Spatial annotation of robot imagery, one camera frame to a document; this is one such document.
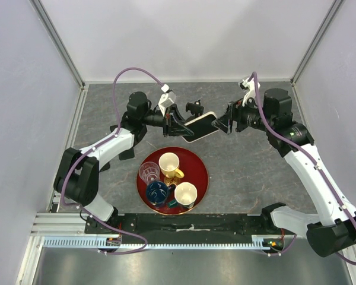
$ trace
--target clear glass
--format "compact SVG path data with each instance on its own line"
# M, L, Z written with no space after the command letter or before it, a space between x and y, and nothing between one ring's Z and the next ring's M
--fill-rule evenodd
M140 166L138 174L140 175L141 179L147 185L149 185L153 181L160 180L160 167L157 163L151 161L145 162L143 165Z

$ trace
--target white wall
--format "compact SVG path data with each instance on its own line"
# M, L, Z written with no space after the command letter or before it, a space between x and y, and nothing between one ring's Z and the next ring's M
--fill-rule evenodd
M78 86L28 0L0 0L0 285L45 211Z
M322 159L356 205L356 0L343 4L297 90Z
M86 81L195 81L290 78L332 0L42 2Z

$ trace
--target black screen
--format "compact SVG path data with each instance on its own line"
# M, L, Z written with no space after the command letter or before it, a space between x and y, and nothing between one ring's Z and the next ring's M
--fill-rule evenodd
M213 114L204 116L203 118L186 125L189 129L194 132L193 136L183 137L187 142L191 143L199 138L202 138L206 135L209 135L213 132L218 131L219 129L212 126L211 122L216 120L216 117Z

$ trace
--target shiny gray floor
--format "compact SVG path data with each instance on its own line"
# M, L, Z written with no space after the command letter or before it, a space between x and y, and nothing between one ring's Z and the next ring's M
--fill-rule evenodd
M214 111L221 116L229 101L243 97L236 83L173 83L177 105L184 117L187 102L201 99L205 112ZM283 88L293 96L288 82L262 83L260 92L268 88ZM111 84L93 84L80 120L75 147L90 145L109 133L115 124L111 99ZM143 91L157 104L161 90L155 84L119 84L117 103L120 115L126 110L128 96ZM300 121L293 99L294 119ZM154 150L184 147L196 153L205 163L210 176L209 189L202 202L192 213L259 213L261 208L275 202L284 202L295 210L315 213L314 205L294 171L273 149L266 135L254 129L225 135L217 132L188 144L182 138L162 136L160 128L148 127L144 140L135 147L136 157L120 162L111 161L112 168L100 174L99 192L122 213L150 213L141 201L135 187L139 165ZM75 211L74 207L61 211Z
M335 255L317 256L297 240L283 256L237 250L159 250L104 256L86 249L44 248L34 285L349 285Z

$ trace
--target yellow handle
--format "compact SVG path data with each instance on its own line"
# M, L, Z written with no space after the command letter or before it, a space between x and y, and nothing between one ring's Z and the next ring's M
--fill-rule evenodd
M175 174L176 174L176 176L178 178L184 178L184 176L185 176L180 169L176 169L176 173Z

